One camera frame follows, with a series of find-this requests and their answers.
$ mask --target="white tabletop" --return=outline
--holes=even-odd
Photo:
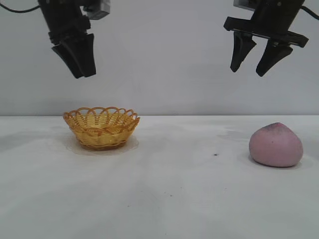
[[[249,159],[280,121],[302,162]],[[317,239],[319,117],[142,117],[121,149],[82,149],[62,118],[0,118],[0,239]]]

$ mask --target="pink fruit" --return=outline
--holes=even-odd
[[[300,139],[282,123],[273,123],[256,131],[250,138],[252,158],[272,167],[291,167],[303,157]]]

